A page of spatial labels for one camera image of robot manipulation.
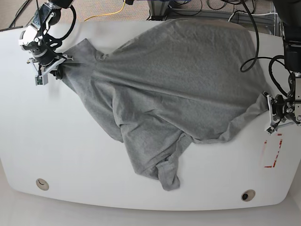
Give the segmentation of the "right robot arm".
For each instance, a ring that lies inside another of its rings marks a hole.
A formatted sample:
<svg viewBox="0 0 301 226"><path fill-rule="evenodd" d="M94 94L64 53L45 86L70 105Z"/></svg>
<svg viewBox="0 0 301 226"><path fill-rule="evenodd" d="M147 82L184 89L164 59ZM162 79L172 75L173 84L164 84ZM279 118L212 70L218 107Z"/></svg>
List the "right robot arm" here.
<svg viewBox="0 0 301 226"><path fill-rule="evenodd" d="M73 60L72 56L57 53L63 41L69 37L76 23L76 11L72 0L48 0L42 6L37 6L32 21L23 31L18 40L22 50L32 54L27 61L36 70L36 85L46 85L48 74L61 79L60 64L66 60ZM55 38L48 34L50 27L59 22L62 9L71 9L73 20L67 33L61 38Z"/></svg>

